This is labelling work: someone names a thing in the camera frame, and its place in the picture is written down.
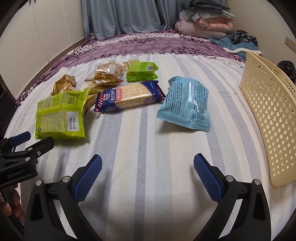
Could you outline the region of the person's left hand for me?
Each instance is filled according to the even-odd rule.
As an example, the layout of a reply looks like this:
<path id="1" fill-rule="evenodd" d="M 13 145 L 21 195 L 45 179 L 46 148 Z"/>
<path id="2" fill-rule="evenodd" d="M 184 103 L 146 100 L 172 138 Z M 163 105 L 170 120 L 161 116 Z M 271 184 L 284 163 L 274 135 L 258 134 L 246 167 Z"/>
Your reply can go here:
<path id="1" fill-rule="evenodd" d="M 13 186 L 13 192 L 11 194 L 11 204 L 6 201 L 1 201 L 1 212 L 4 216 L 14 215 L 16 218 L 19 218 L 21 221 L 25 219 L 25 213 L 23 212 L 21 206 L 21 198 L 17 191 L 18 184 Z"/>

